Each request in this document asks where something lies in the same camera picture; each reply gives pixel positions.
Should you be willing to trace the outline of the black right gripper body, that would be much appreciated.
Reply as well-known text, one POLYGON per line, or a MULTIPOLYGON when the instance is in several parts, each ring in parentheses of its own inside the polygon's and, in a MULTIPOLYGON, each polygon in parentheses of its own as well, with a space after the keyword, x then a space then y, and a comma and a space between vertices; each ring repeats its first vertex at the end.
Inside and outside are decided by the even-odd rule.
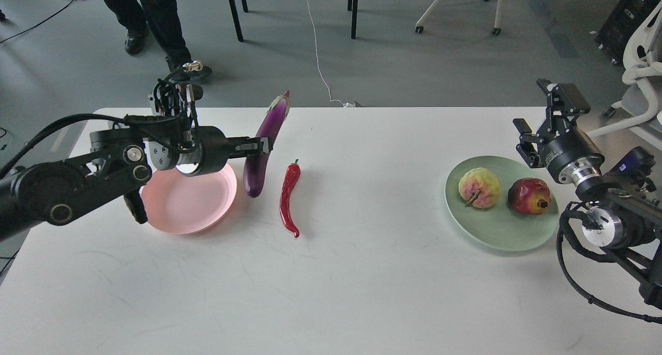
POLYGON ((605 157, 594 142, 576 126, 569 130, 543 130, 535 143, 541 162, 556 183, 579 186, 602 176, 605 157))

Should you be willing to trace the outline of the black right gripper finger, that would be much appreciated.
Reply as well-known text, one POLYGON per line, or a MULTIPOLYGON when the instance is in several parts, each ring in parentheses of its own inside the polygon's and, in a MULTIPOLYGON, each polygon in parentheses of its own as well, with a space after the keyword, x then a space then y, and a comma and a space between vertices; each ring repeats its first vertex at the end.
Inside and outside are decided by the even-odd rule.
POLYGON ((540 143, 540 138, 532 133, 532 129, 525 119, 513 119, 513 125, 519 133, 519 143, 516 145, 516 150, 525 164, 532 169, 544 167, 540 154, 534 145, 540 143))
POLYGON ((537 79, 536 84, 545 93, 547 103, 541 130, 569 130, 577 125, 580 116, 591 111, 586 98, 574 84, 548 79, 537 79))

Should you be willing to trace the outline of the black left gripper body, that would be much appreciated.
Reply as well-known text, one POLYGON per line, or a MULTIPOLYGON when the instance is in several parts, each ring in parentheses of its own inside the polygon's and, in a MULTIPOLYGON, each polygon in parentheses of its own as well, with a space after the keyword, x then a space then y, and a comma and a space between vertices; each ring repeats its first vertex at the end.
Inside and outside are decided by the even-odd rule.
POLYGON ((243 137, 227 138, 215 126, 201 126, 197 130, 199 148, 191 154, 180 155, 176 169, 185 176, 206 175, 222 170, 243 137))

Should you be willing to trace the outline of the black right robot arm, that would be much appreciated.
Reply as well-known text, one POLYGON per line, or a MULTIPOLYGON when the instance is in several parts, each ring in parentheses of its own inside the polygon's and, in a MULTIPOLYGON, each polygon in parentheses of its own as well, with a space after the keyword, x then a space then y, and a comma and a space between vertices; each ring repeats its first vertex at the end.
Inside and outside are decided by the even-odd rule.
POLYGON ((537 79, 546 96, 546 117, 537 131, 524 119, 514 119, 519 132, 517 152, 532 169, 545 168, 559 184, 572 184, 578 197, 560 214, 556 256, 570 285, 588 303, 615 314, 660 324, 660 317, 636 314, 610 305, 582 289, 570 276, 563 241, 589 260, 615 263, 639 284, 645 304, 661 307, 660 247, 652 258, 634 250, 660 240, 661 215, 650 174, 655 159, 641 146, 631 149, 610 171, 600 168, 605 157, 577 119, 590 111, 574 84, 537 79))

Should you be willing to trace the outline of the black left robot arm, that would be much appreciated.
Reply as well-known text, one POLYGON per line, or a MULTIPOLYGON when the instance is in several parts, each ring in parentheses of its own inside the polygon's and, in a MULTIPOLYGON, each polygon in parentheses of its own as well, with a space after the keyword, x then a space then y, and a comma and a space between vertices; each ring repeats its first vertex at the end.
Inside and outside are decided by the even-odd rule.
POLYGON ((138 223, 146 223, 140 197, 140 188, 152 178, 146 141, 165 147, 165 169, 196 164, 194 176, 220 171, 229 159, 267 155, 275 143, 273 136, 227 138, 214 126, 199 126, 185 112, 122 119, 80 114, 50 124, 24 149, 30 150, 69 122, 82 120, 109 120, 121 128, 91 133, 89 154, 42 162, 12 175, 11 162, 2 168, 2 240, 40 223, 68 225, 118 197, 124 198, 138 223))

